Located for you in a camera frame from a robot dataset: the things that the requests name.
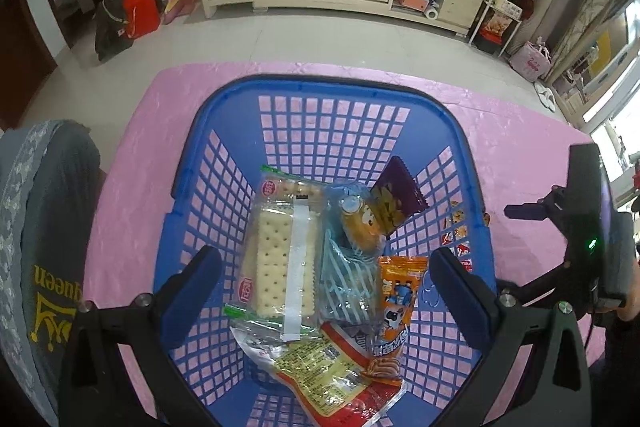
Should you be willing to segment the orange snack packet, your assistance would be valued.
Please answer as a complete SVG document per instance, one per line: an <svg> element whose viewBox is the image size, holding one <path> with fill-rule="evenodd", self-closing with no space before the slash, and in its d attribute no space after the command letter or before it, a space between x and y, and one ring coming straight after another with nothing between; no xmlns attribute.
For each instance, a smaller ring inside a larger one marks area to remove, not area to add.
<svg viewBox="0 0 640 427"><path fill-rule="evenodd" d="M370 342L370 360L364 372L376 381L398 383L400 358L416 298L428 267L427 257L383 256L380 268L378 328Z"/></svg>

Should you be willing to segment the green scallion cracker pack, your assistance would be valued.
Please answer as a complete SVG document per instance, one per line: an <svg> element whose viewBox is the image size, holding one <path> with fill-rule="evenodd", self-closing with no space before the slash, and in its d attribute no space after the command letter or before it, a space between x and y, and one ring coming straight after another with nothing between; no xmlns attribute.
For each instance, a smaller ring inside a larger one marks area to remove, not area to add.
<svg viewBox="0 0 640 427"><path fill-rule="evenodd" d="M240 272L224 315L288 343L319 336L326 186L262 167Z"/></svg>

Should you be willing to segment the blue striped snack pack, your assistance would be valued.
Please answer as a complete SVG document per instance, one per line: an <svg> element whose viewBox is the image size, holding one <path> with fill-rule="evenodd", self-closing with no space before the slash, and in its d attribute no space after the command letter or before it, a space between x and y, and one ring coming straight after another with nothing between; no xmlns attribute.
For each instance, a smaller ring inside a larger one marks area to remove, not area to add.
<svg viewBox="0 0 640 427"><path fill-rule="evenodd" d="M373 323L378 312L378 258L384 249L381 255L368 256L350 246L338 210L338 201L349 194L367 199L373 209L369 187L359 182L333 184L326 190L318 300L323 322L356 326Z"/></svg>

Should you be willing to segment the purple snack packet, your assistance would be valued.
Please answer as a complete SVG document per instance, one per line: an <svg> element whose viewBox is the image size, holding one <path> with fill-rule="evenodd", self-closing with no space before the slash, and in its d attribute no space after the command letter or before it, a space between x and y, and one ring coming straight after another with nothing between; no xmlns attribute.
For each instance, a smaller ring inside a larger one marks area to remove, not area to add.
<svg viewBox="0 0 640 427"><path fill-rule="evenodd" d="M373 212L386 237L409 218L427 210L427 202L399 156L392 156L370 190Z"/></svg>

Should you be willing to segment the red noodle snack bag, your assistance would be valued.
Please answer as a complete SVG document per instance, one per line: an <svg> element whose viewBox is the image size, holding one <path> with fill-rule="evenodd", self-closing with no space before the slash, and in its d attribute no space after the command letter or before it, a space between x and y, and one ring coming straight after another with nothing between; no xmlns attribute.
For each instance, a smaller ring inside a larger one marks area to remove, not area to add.
<svg viewBox="0 0 640 427"><path fill-rule="evenodd" d="M369 359L340 326L323 324L316 338L283 341L236 325L233 336L250 361L297 399L317 426L372 426L402 398L404 383L364 375Z"/></svg>

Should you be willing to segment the small red snack packet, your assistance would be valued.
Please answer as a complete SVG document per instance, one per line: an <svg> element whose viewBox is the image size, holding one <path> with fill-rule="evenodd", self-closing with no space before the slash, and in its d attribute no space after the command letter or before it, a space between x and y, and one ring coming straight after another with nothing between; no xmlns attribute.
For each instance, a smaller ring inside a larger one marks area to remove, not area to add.
<svg viewBox="0 0 640 427"><path fill-rule="evenodd" d="M438 210L439 245L448 247L470 272L494 271L490 217L486 210L472 207L461 195L443 202Z"/></svg>

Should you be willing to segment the grey queen cushion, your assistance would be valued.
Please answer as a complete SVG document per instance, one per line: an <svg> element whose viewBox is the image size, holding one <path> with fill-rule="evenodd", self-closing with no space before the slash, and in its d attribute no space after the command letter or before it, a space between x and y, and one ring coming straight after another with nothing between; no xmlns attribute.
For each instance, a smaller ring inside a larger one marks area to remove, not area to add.
<svg viewBox="0 0 640 427"><path fill-rule="evenodd" d="M58 381L82 299L100 153L88 129L47 120L1 137L1 356L58 425Z"/></svg>

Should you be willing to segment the white slippers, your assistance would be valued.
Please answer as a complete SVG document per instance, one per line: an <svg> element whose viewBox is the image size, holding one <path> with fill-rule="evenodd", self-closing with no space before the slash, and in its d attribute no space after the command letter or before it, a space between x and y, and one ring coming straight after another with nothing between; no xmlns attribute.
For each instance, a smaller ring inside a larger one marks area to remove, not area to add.
<svg viewBox="0 0 640 427"><path fill-rule="evenodd" d="M534 83L534 88L542 106L550 110L551 113L554 113L556 109L556 104L555 104L555 98L551 89L539 81L536 81Z"/></svg>

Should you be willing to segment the pink quilted table cover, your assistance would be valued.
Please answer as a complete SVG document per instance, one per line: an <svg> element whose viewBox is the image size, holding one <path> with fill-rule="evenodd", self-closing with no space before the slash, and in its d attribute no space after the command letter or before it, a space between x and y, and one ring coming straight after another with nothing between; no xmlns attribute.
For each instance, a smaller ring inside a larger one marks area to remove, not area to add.
<svg viewBox="0 0 640 427"><path fill-rule="evenodd" d="M390 240L396 255L439 247L438 206L461 195L490 217L487 282L526 283L563 258L549 222L504 217L566 178L586 136L541 113L432 80L310 63L190 64L160 72L129 121L94 218L85 295L102 308L155 291L204 245L224 275L172 354L227 426L305 426L288 389L234 341L233 294L250 203L264 166L322 182L373 183L405 161L428 208Z"/></svg>

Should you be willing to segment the pink shopping bag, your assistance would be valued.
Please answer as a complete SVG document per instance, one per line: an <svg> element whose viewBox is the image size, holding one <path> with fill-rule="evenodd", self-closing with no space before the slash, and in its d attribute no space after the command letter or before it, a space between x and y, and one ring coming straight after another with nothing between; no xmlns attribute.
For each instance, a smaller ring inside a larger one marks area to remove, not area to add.
<svg viewBox="0 0 640 427"><path fill-rule="evenodd" d="M525 80L535 82L548 74L551 55L546 44L538 37L535 42L526 41L509 58L508 63Z"/></svg>

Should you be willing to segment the black bag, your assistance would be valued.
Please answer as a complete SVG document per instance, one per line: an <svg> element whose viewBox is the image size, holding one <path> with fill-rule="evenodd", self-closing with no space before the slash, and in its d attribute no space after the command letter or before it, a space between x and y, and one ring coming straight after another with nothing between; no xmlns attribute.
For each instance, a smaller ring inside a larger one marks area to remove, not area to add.
<svg viewBox="0 0 640 427"><path fill-rule="evenodd" d="M96 42L98 60L111 60L132 47L134 40L127 34L128 18L122 0L102 0L96 8Z"/></svg>

